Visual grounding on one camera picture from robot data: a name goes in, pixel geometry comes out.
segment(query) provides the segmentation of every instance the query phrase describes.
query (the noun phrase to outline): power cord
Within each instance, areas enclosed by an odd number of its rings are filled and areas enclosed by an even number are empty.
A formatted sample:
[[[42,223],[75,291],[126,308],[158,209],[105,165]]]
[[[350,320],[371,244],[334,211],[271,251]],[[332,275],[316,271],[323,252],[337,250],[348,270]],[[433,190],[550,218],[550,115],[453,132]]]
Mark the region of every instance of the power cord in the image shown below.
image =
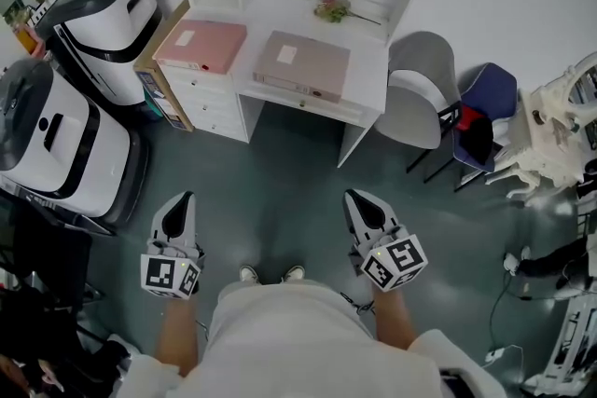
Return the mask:
[[[524,348],[520,347],[519,345],[508,345],[507,347],[504,347],[504,351],[508,349],[517,349],[521,351],[521,368],[519,370],[519,383],[522,383],[524,381]],[[494,358],[488,364],[483,365],[481,368],[489,368],[498,360],[499,358]]]
[[[199,322],[198,320],[196,320],[195,323],[203,329],[203,333],[205,335],[205,341],[208,342],[209,341],[209,328],[207,328],[207,325],[203,322]]]
[[[504,273],[502,283],[503,283],[504,287],[502,288],[502,291],[495,299],[495,302],[493,303],[492,311],[489,315],[489,335],[490,335],[490,339],[492,341],[492,350],[498,350],[497,340],[495,339],[495,332],[493,331],[493,317],[495,316],[495,311],[497,310],[497,306],[501,302],[502,298],[504,298],[504,295],[509,293],[508,289],[510,287],[510,284],[512,283],[512,276],[509,274],[509,272]],[[519,383],[522,383],[524,381],[524,349],[521,346],[514,345],[514,344],[507,345],[506,347],[503,347],[503,349],[504,349],[504,351],[506,351],[508,349],[517,349],[517,350],[521,351],[521,368],[520,368],[520,372],[519,372]],[[497,358],[497,357],[493,358],[493,360],[491,360],[488,364],[483,365],[481,368],[488,368],[488,367],[492,366],[500,358],[502,358],[502,357],[500,356],[499,358]]]
[[[371,300],[367,304],[359,305],[359,304],[355,304],[355,302],[349,296],[347,296],[347,294],[345,294],[344,292],[340,292],[340,295],[342,296],[342,298],[344,298],[344,300],[346,300],[349,304],[351,304],[354,309],[356,309],[356,315],[358,315],[358,316],[364,315],[367,312],[369,312],[370,310],[371,310],[371,313],[373,315],[375,315],[375,303],[373,300]]]
[[[498,295],[497,298],[495,299],[495,302],[493,303],[493,307],[492,307],[492,312],[489,314],[489,335],[492,340],[492,350],[495,350],[497,348],[497,342],[495,340],[495,333],[493,332],[493,316],[495,315],[497,306],[499,305],[502,298],[504,298],[504,295],[507,293],[508,288],[510,287],[510,284],[512,283],[512,276],[509,274],[509,272],[504,273],[502,283],[504,286],[502,289],[502,292],[500,292],[500,295]]]

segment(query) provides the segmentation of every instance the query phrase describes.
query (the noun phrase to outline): white sneaker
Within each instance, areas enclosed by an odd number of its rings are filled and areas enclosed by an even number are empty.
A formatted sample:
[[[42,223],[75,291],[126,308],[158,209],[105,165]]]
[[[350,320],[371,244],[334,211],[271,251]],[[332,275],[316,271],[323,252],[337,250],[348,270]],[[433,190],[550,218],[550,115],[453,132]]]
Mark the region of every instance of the white sneaker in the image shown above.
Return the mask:
[[[510,275],[516,275],[516,271],[519,269],[521,261],[517,259],[513,254],[506,254],[504,257],[504,269],[507,270]]]
[[[251,266],[242,266],[239,275],[241,282],[259,283],[259,276]]]
[[[521,250],[521,260],[528,260],[531,258],[531,248],[525,245]]]
[[[302,281],[304,278],[305,269],[301,266],[294,266],[285,273],[284,277],[282,278],[282,282]]]

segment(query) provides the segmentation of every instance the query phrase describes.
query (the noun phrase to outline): chair leg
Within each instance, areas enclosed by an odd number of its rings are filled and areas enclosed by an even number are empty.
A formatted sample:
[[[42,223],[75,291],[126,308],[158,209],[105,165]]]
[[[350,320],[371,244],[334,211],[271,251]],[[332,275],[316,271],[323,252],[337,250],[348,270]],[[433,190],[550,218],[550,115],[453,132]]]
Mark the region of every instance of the chair leg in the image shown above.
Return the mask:
[[[458,187],[454,189],[454,192],[457,193],[458,191],[464,189],[468,185],[472,185],[475,181],[477,181],[479,178],[482,178],[484,175],[485,172],[483,172],[482,170],[477,170],[477,174],[472,179],[469,179],[468,181],[466,181],[466,183],[459,184]]]
[[[427,176],[425,179],[423,179],[423,182],[425,184],[429,183],[429,181],[431,181],[433,178],[435,178],[438,174],[440,174],[442,171],[444,171],[446,168],[448,168],[448,166],[450,166],[456,159],[454,157],[451,157],[447,163],[445,163],[443,166],[440,166],[439,169],[436,172],[433,172],[431,174],[431,176]]]
[[[407,167],[407,174],[409,172],[411,172],[412,170],[414,170],[416,168],[416,166],[423,161],[427,155],[429,155],[429,153],[431,153],[433,151],[433,149],[425,149],[422,154],[416,158],[408,167]]]

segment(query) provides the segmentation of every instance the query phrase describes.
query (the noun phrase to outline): chair seat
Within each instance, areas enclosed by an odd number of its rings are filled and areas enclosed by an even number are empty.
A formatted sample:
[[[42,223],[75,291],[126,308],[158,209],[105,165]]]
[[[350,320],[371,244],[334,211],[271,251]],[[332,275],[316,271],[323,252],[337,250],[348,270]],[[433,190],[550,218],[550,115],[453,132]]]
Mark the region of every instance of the chair seat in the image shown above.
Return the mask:
[[[424,149],[436,149],[441,142],[434,105],[401,87],[388,87],[385,113],[376,121],[375,129],[395,141]]]

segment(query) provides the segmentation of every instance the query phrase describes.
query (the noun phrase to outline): desk drawer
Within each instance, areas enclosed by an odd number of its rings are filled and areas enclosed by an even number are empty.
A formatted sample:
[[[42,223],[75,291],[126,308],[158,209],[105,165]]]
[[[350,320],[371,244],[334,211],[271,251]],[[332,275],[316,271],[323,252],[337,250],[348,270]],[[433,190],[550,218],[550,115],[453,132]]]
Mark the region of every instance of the desk drawer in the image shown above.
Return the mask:
[[[330,117],[353,125],[360,125],[364,116],[363,111],[358,107],[342,104],[341,101],[340,103],[327,102],[295,91],[279,89],[271,85],[261,85],[257,82],[251,83],[246,90],[246,94],[267,102],[292,106],[299,110],[305,110],[322,117]]]
[[[201,118],[205,121],[228,121],[232,123],[241,123],[241,113],[238,105],[221,104],[210,102],[183,101],[180,103],[187,113],[187,116]]]
[[[196,89],[206,89],[221,93],[234,91],[229,75],[206,74],[174,66],[161,66],[160,69],[171,85],[179,83],[195,87]]]
[[[209,103],[213,106],[219,105],[220,107],[236,105],[236,95],[232,92],[203,89],[192,84],[169,83],[170,88],[180,103],[195,103],[197,105]]]
[[[240,122],[234,123],[224,120],[209,121],[193,116],[188,117],[188,119],[190,119],[193,126],[198,130],[209,131],[211,133],[221,134],[236,140],[246,141],[243,125]]]

